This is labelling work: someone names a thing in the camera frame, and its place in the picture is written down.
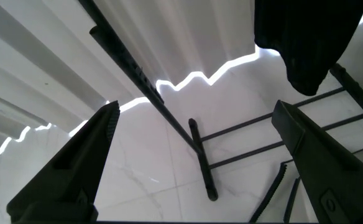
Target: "drying rack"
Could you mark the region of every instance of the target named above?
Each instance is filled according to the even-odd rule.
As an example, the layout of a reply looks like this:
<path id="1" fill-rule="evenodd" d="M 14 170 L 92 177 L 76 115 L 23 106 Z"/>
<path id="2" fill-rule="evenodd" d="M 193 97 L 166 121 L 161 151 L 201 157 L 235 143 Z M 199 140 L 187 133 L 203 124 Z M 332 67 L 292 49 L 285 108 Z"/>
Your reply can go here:
<path id="1" fill-rule="evenodd" d="M 188 124 L 191 131 L 191 136 L 183 129 L 180 123 L 175 119 L 175 117 L 171 114 L 171 112 L 167 109 L 164 104 L 163 99 L 161 98 L 159 92 L 155 89 L 155 87 L 150 83 L 149 79 L 145 76 L 142 69 L 139 67 L 137 62 L 134 60 L 132 55 L 128 52 L 125 45 L 122 43 L 118 35 L 115 33 L 113 28 L 109 25 L 106 18 L 103 16 L 101 11 L 98 9 L 97 5 L 93 2 L 93 0 L 79 0 L 80 4 L 83 6 L 85 11 L 89 14 L 89 16 L 94 20 L 96 26 L 90 30 L 90 35 L 97 41 L 97 43 L 106 51 L 106 53 L 114 60 L 115 63 L 122 69 L 122 71 L 130 78 L 130 80 L 134 83 L 134 85 L 150 100 L 150 102 L 155 106 L 155 108 L 162 114 L 162 116 L 169 122 L 170 125 L 177 131 L 177 133 L 186 141 L 186 143 L 196 152 L 198 156 L 198 161 L 200 163 L 201 172 L 203 176 L 203 180 L 205 183 L 205 188 L 208 193 L 208 197 L 210 200 L 215 201 L 218 199 L 218 193 L 216 190 L 216 186 L 213 181 L 213 177 L 211 174 L 211 170 L 220 166 L 224 166 L 226 164 L 230 164 L 232 162 L 236 162 L 238 160 L 254 156 L 256 154 L 269 151 L 271 149 L 275 149 L 276 147 L 280 147 L 283 145 L 282 141 L 270 144 L 268 146 L 261 147 L 259 149 L 255 149 L 253 151 L 249 151 L 243 153 L 238 156 L 234 156 L 232 158 L 216 162 L 214 164 L 209 164 L 205 150 L 203 147 L 203 142 L 208 141 L 210 139 L 216 138 L 223 134 L 230 133 L 231 131 L 238 130 L 240 128 L 246 127 L 250 124 L 257 123 L 259 121 L 265 120 L 267 118 L 272 117 L 272 113 L 265 114 L 258 118 L 252 119 L 250 121 L 243 122 L 241 124 L 237 124 L 230 128 L 226 128 L 222 131 L 218 131 L 216 133 L 210 134 L 205 137 L 200 136 L 200 132 L 198 131 L 198 125 L 194 119 L 189 119 Z M 342 91 L 347 91 L 353 99 L 359 104 L 359 106 L 363 109 L 363 89 L 359 86 L 359 84 L 354 81 L 354 79 L 346 72 L 346 69 L 342 68 L 339 64 L 336 64 L 330 69 L 331 74 L 336 77 L 338 82 L 342 85 L 342 87 L 337 88 L 335 90 L 329 91 L 327 93 L 323 93 L 321 95 L 312 97 L 308 100 L 301 101 L 299 103 L 294 104 L 294 106 L 299 107 L 303 105 L 307 105 L 309 103 L 321 100 L 323 98 L 335 95 Z M 348 119 L 344 119 L 342 121 L 338 121 L 333 124 L 329 124 L 325 127 L 322 127 L 323 130 L 327 131 L 333 128 L 340 127 L 345 124 L 349 124 L 355 121 L 363 119 L 363 114 L 353 116 Z M 265 206 L 259 206 L 259 209 L 264 209 Z"/>

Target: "marble floor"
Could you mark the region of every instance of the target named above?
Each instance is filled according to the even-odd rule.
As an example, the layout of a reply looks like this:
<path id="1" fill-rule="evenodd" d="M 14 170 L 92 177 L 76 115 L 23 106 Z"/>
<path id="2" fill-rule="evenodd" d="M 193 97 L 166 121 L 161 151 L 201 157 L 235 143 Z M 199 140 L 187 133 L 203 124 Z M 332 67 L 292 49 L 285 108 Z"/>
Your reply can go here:
<path id="1" fill-rule="evenodd" d="M 346 52 L 350 55 L 342 56 L 341 63 L 363 86 L 363 59 L 359 57 L 363 49 L 349 48 Z M 328 75 L 319 93 L 339 87 Z M 212 86 L 195 78 L 180 91 L 163 86 L 161 95 L 187 132 L 188 119 L 197 121 L 201 136 L 269 113 L 279 99 L 297 103 L 308 98 L 290 86 L 280 57 L 269 55 L 228 70 Z M 300 109 L 320 126 L 363 113 L 346 92 Z M 352 152 L 363 148 L 363 119 L 328 133 Z M 69 138 L 68 133 L 52 126 L 31 130 L 24 141 L 9 143 L 0 155 L 0 223 L 9 223 L 6 205 L 10 199 Z M 211 139 L 204 147 L 212 164 L 277 141 L 280 136 L 266 119 Z M 277 175 L 280 163 L 289 159 L 282 146 L 212 170 L 219 193 L 219 199 L 212 202 L 206 196 L 194 151 L 150 103 L 142 103 L 121 113 L 95 201 L 99 220 L 246 222 Z M 260 222 L 282 221 L 297 177 L 291 163 Z M 294 207 L 291 221 L 315 222 L 304 190 L 299 195 L 296 204 L 301 206 Z"/>

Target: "hanging black garment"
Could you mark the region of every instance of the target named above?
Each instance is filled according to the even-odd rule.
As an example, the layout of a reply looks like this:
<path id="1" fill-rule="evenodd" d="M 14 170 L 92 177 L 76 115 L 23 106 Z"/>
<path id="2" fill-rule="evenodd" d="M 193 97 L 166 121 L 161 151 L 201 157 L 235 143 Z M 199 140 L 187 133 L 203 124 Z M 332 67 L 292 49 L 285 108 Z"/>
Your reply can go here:
<path id="1" fill-rule="evenodd" d="M 255 43 L 278 51 L 288 81 L 316 94 L 346 49 L 363 13 L 363 0 L 255 0 Z"/>

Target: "black metal rack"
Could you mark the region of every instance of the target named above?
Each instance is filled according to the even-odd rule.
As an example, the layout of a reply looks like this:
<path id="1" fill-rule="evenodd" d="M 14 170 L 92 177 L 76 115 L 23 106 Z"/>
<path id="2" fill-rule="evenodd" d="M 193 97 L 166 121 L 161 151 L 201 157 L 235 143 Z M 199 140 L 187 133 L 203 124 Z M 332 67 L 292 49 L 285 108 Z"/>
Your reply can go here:
<path id="1" fill-rule="evenodd" d="M 241 124 L 226 128 L 222 131 L 210 134 L 205 137 L 200 137 L 200 132 L 198 131 L 198 125 L 194 119 L 190 119 L 188 124 L 190 126 L 191 136 L 182 128 L 180 123 L 175 119 L 175 117 L 169 112 L 167 107 L 164 105 L 164 101 L 161 98 L 155 87 L 149 82 L 148 78 L 144 75 L 144 72 L 139 67 L 137 62 L 133 59 L 132 55 L 128 52 L 125 45 L 122 43 L 120 38 L 117 36 L 113 28 L 109 25 L 106 18 L 103 16 L 101 11 L 98 9 L 97 5 L 93 0 L 79 0 L 80 4 L 83 6 L 85 11 L 94 20 L 96 26 L 90 30 L 90 34 L 97 41 L 97 43 L 107 52 L 107 54 L 118 64 L 118 66 L 124 71 L 124 73 L 131 79 L 131 81 L 138 87 L 138 89 L 150 100 L 150 102 L 156 107 L 156 109 L 162 114 L 162 116 L 172 125 L 173 128 L 178 132 L 178 134 L 187 142 L 187 144 L 196 152 L 198 155 L 198 160 L 200 162 L 201 172 L 203 175 L 206 191 L 210 200 L 215 201 L 218 199 L 218 193 L 216 186 L 213 181 L 211 174 L 211 169 L 215 169 L 220 166 L 271 150 L 276 147 L 282 146 L 283 142 L 276 142 L 268 146 L 261 147 L 259 149 L 243 153 L 239 156 L 235 156 L 224 161 L 220 161 L 214 164 L 209 164 L 205 150 L 203 147 L 203 142 L 208 141 L 212 138 L 218 137 L 220 135 L 230 133 L 237 129 L 243 128 L 250 124 L 257 123 L 259 121 L 265 120 L 272 117 L 272 113 L 265 114 L 258 118 L 252 119 L 250 121 L 243 122 Z M 295 106 L 303 106 L 308 103 L 312 103 L 328 96 L 335 95 L 342 91 L 347 91 L 355 101 L 363 109 L 363 89 L 355 82 L 346 70 L 340 65 L 336 64 L 332 69 L 331 73 L 338 79 L 339 83 L 342 85 L 341 88 L 329 91 L 327 93 L 312 97 L 308 100 L 299 102 Z M 363 119 L 363 114 L 339 121 L 323 127 L 324 130 L 330 130 L 336 127 L 340 127 L 351 122 Z"/>

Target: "metal rack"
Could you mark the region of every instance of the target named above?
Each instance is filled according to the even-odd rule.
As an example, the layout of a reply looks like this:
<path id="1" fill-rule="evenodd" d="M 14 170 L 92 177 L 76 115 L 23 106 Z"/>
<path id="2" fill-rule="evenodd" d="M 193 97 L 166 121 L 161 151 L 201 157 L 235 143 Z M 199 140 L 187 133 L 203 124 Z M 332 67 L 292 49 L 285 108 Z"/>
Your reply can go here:
<path id="1" fill-rule="evenodd" d="M 145 76 L 142 69 L 139 67 L 137 62 L 134 60 L 132 55 L 128 52 L 125 45 L 122 43 L 120 38 L 117 36 L 113 28 L 109 25 L 106 18 L 103 16 L 101 11 L 98 9 L 97 5 L 93 0 L 79 0 L 80 4 L 83 6 L 85 11 L 94 20 L 96 26 L 90 30 L 91 36 L 97 41 L 97 43 L 106 51 L 106 53 L 118 64 L 118 66 L 124 71 L 124 73 L 131 79 L 131 81 L 136 85 L 136 87 L 150 100 L 150 102 L 156 107 L 156 109 L 162 114 L 162 116 L 172 125 L 172 127 L 177 131 L 177 133 L 187 142 L 187 144 L 196 152 L 198 160 L 201 167 L 201 172 L 203 175 L 206 191 L 210 200 L 215 201 L 218 199 L 218 193 L 216 186 L 213 181 L 211 174 L 211 169 L 215 169 L 220 166 L 271 150 L 276 147 L 282 146 L 283 142 L 276 142 L 268 146 L 261 147 L 259 149 L 243 153 L 239 156 L 235 156 L 224 161 L 220 161 L 214 164 L 209 164 L 203 142 L 208 141 L 212 138 L 218 137 L 220 135 L 230 133 L 237 129 L 243 128 L 250 124 L 257 123 L 259 121 L 271 118 L 272 113 L 265 114 L 258 118 L 252 119 L 250 121 L 243 122 L 241 124 L 235 125 L 233 127 L 218 131 L 216 133 L 210 134 L 205 137 L 200 137 L 200 132 L 198 131 L 198 125 L 194 119 L 189 119 L 188 124 L 190 126 L 191 136 L 182 128 L 180 123 L 175 119 L 175 117 L 169 112 L 167 107 L 164 105 L 164 101 L 161 98 L 155 87 L 149 82 L 148 78 Z M 358 104 L 363 109 L 363 89 L 355 82 L 346 70 L 340 65 L 336 64 L 332 69 L 331 73 L 338 79 L 339 83 L 342 85 L 341 88 L 329 91 L 322 95 L 312 97 L 308 100 L 299 102 L 295 106 L 303 106 L 308 103 L 312 103 L 328 96 L 335 95 L 342 91 L 347 91 Z M 340 127 L 351 122 L 363 119 L 363 114 L 339 121 L 323 127 L 324 130 L 330 130 L 336 127 Z"/>

